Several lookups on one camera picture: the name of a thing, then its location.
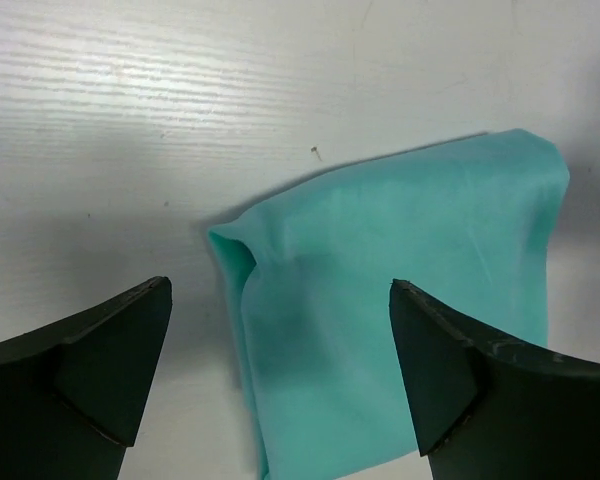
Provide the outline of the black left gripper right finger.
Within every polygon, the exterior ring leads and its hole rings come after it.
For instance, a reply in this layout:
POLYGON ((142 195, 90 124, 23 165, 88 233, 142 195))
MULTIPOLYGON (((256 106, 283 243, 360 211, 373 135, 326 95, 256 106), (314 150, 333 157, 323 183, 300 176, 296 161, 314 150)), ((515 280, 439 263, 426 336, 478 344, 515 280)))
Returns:
POLYGON ((434 478, 600 479, 599 363, 528 343, 404 280, 389 309, 434 478))

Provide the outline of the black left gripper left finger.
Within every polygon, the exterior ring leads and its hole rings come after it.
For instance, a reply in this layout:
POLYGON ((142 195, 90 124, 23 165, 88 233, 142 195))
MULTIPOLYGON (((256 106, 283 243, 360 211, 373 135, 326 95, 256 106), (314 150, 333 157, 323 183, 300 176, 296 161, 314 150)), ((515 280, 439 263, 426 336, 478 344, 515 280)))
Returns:
POLYGON ((134 446, 172 311, 153 277, 0 342, 0 479, 115 479, 134 446))

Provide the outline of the teal green t-shirt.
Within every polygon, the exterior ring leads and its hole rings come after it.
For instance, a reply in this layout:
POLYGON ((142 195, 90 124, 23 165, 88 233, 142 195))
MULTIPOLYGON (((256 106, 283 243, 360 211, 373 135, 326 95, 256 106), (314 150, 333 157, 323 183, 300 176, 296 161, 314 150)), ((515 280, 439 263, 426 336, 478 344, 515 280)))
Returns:
POLYGON ((337 479, 414 451, 396 279, 545 345, 568 183, 556 146, 516 129, 338 168, 213 226, 260 477, 337 479))

